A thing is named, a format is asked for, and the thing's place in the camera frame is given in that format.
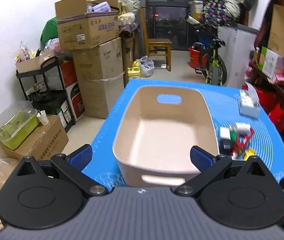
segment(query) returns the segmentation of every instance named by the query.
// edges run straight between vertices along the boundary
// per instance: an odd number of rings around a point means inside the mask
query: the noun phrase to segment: green bag
[[[55,38],[58,38],[56,17],[52,18],[51,20],[48,20],[44,26],[40,39],[41,48],[44,49],[45,44],[50,39],[55,39]]]

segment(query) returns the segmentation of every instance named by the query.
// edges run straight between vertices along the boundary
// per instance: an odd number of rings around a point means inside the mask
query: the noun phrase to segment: green plastic container
[[[0,114],[0,141],[15,150],[38,126],[39,119],[29,101],[19,101]]]

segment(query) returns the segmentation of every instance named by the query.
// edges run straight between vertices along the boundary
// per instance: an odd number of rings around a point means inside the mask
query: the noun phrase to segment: beige plastic basket
[[[213,121],[193,89],[146,86],[128,104],[113,153],[129,186],[179,186],[200,173],[190,160],[198,145],[219,154]]]

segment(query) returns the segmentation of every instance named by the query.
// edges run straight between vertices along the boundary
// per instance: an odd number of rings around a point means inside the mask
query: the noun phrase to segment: white cabinet
[[[257,31],[243,25],[234,26],[219,28],[218,36],[226,43],[225,47],[219,49],[219,55],[227,69],[225,86],[241,88]]]

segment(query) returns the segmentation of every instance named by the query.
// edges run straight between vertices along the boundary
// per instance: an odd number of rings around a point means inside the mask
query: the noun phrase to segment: basket handle hole
[[[142,180],[146,183],[165,185],[165,186],[180,186],[185,183],[185,179],[176,177],[162,177],[154,175],[142,175]]]
[[[160,104],[170,104],[170,105],[179,105],[182,102],[182,98],[179,95],[170,95],[170,94],[159,94],[156,97],[156,100]]]

